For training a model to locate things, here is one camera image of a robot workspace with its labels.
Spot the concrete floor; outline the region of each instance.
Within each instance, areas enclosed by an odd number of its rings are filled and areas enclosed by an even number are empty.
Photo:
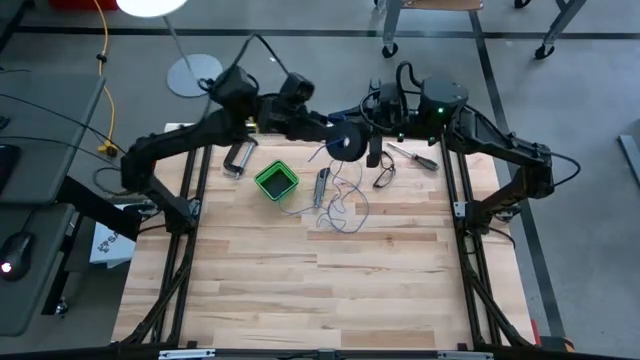
[[[481,24],[493,32],[544,32],[558,12],[551,0],[534,1],[521,11],[515,11],[510,0],[485,3],[479,13]],[[369,0],[191,0],[172,19],[176,27],[199,29],[381,29],[381,17],[371,10]],[[639,13],[637,1],[590,0],[567,31],[637,33]],[[108,21],[111,27],[162,27],[158,21],[121,13],[109,14]],[[100,25],[96,13],[57,14],[43,8],[28,13],[22,24]],[[402,12],[398,29],[471,31],[471,25],[467,13],[408,10]],[[38,71],[95,72],[94,56],[102,40],[95,35],[18,33],[0,54],[0,64]],[[223,65],[231,62],[243,41],[234,36],[183,38],[187,52],[213,54]],[[379,38],[281,36],[268,41],[289,69],[315,82],[316,94],[310,102],[315,110],[353,106],[371,77],[389,80],[397,64],[409,60],[417,76],[444,72],[453,77],[469,89],[470,104],[493,117],[473,39],[398,38],[400,51],[388,60],[380,56]],[[564,40],[549,59],[532,61],[539,45],[537,40],[487,40],[511,130],[576,158],[583,167],[578,178],[559,187],[553,196],[531,202],[565,330],[580,352],[640,357],[636,321],[640,318],[640,268],[634,262],[640,242],[631,226],[640,215],[640,189],[615,141],[616,136],[640,128],[640,85],[635,81],[640,76],[640,41]],[[166,71],[178,58],[169,37],[112,36],[110,46],[106,76],[116,101],[115,141],[120,145],[162,131],[167,122],[190,122],[201,114],[205,99],[178,98],[166,88]],[[277,89],[284,78],[257,44],[250,47],[242,65],[256,75],[264,91]],[[103,98],[91,125],[106,131],[108,120],[109,107]],[[86,149],[96,146],[93,136],[83,141]],[[90,174],[99,166],[79,154],[72,175],[92,186]],[[497,167],[504,184],[508,173],[503,164]],[[555,161],[556,178],[571,171],[570,164]],[[105,176],[105,183],[116,187],[118,181]],[[512,232],[529,309],[545,334],[548,328],[519,220],[513,222]],[[49,319],[34,317],[33,328],[47,329],[55,336],[36,341],[43,332],[30,329],[19,341],[0,339],[0,353],[105,343],[124,278],[123,272],[106,270],[84,274],[78,281],[111,285],[80,286],[72,309],[79,315],[70,313],[55,326]],[[90,312],[96,307],[104,311]],[[90,332],[81,326],[87,316],[92,316]]]

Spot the green plastic basket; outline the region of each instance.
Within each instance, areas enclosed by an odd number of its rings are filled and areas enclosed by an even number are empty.
[[[272,201],[279,201],[298,185],[296,174],[280,160],[271,163],[253,180]]]

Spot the white lamp shade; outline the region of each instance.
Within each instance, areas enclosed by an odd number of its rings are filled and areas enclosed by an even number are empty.
[[[117,0],[120,10],[141,18],[165,16],[180,9],[187,0]]]

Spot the wooden table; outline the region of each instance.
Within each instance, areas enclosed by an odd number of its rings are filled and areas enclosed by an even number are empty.
[[[271,162],[283,160],[300,178],[283,207],[308,207],[316,174],[330,162],[327,152],[308,162],[317,143],[256,138],[260,145],[239,181],[223,176],[228,149],[213,150],[181,343],[197,340],[199,347],[219,349],[455,349],[461,342],[471,346],[443,170],[430,172],[391,150],[396,177],[390,187],[374,190],[380,169],[364,168],[363,158],[361,189],[369,201],[369,216],[359,232],[340,234],[324,223],[316,228],[321,211],[283,214],[253,180]],[[442,162],[439,146],[429,148],[417,141],[403,146]],[[157,165],[158,178],[174,193],[179,191],[185,159],[182,154]],[[469,156],[468,163],[476,198],[498,188],[490,157]],[[341,175],[356,181],[359,167],[345,167]],[[197,168],[191,196],[198,172]],[[329,184],[325,205],[333,194],[335,188]],[[367,205],[357,194],[344,205],[347,228],[353,228],[367,213]],[[148,225],[162,222],[158,217]],[[513,247],[498,234],[485,236],[484,243],[496,301],[533,341]],[[156,301],[168,245],[163,229],[139,237],[113,340],[129,335]],[[478,313],[488,339],[481,305]],[[170,305],[165,334],[172,314]]]

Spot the computer mouse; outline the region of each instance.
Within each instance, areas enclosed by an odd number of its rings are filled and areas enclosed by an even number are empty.
[[[31,248],[35,235],[21,231],[9,236],[0,247],[0,277],[16,281],[24,277],[31,267]]]

